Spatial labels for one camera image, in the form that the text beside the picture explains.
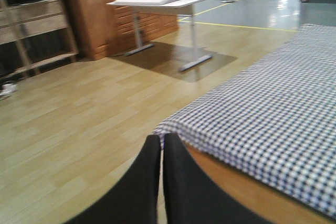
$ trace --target metal table leg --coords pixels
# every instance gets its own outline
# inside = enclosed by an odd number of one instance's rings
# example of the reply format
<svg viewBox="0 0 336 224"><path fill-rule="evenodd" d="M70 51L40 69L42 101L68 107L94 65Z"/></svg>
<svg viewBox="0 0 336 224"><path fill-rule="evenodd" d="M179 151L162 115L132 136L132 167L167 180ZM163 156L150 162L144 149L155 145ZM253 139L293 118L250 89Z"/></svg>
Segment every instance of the metal table leg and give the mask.
<svg viewBox="0 0 336 224"><path fill-rule="evenodd" d="M194 15L190 16L191 18L191 39L192 39L192 43L193 43L193 61L188 62L187 64L181 66L178 70L179 72L185 71L197 64L200 64L203 61L206 61L208 59L212 58L212 55L204 55L201 57L198 57L198 48L197 48L197 41L196 41L196 33L195 33L195 20L194 20Z"/></svg>
<svg viewBox="0 0 336 224"><path fill-rule="evenodd" d="M138 22L138 16L136 13L133 13L133 24L134 24L134 29L135 29L135 41L137 43L137 48L129 51L125 54L125 56L129 56L129 55L133 55L137 52L140 52L142 50L145 50L147 48L153 47L154 44L150 43L147 45L142 45L142 41L141 41L141 35L140 35L140 30L139 30L139 22Z"/></svg>

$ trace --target white desk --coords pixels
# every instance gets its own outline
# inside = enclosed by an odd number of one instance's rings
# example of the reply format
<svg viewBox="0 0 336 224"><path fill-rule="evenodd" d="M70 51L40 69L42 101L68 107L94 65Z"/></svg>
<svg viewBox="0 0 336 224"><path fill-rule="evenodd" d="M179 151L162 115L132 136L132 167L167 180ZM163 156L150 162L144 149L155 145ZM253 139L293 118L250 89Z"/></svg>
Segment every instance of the white desk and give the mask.
<svg viewBox="0 0 336 224"><path fill-rule="evenodd" d="M127 6L130 6L132 8L132 14L133 14L133 23L135 28L135 40L137 43L137 48L135 50L127 52L125 55L129 56L132 54L135 54L136 52L145 50L149 47L154 46L153 44L147 44L142 45L141 37L140 37L140 31L139 31L139 23L137 19L137 13L151 13L151 14L163 14L163 15L185 15L191 18L191 38L192 38L192 44L193 44L193 59L191 62L188 62L184 66L179 68L179 71L184 71L186 69L189 69L205 60L208 60L212 58L212 55L204 55L204 56L198 56L197 52L197 41L195 36L195 20L194 20L194 8L193 4L201 2L204 0L179 0L175 2L171 2L165 5L137 5L137 4L129 4ZM111 2L108 3L108 5L122 5L125 6L125 4L118 4L118 2Z"/></svg>

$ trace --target blue and white checkered cloth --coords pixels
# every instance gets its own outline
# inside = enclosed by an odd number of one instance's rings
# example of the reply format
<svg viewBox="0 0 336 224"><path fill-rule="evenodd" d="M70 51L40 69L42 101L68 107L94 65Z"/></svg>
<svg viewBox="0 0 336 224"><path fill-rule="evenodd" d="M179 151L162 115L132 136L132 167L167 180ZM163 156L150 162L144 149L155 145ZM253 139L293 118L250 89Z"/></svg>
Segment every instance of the blue and white checkered cloth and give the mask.
<svg viewBox="0 0 336 224"><path fill-rule="evenodd" d="M153 133L168 132L336 219L336 27L303 25Z"/></svg>

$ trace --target tiled floor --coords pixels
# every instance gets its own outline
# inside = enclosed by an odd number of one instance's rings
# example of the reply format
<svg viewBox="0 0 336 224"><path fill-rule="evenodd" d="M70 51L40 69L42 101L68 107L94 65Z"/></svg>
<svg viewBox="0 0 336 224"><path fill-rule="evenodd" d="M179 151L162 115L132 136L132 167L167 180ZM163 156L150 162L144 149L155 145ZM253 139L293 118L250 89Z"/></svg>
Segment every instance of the tiled floor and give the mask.
<svg viewBox="0 0 336 224"><path fill-rule="evenodd" d="M302 3L301 0L236 0L229 4L221 1L196 4L196 21L286 30L297 30L306 23L336 26L336 4Z"/></svg>

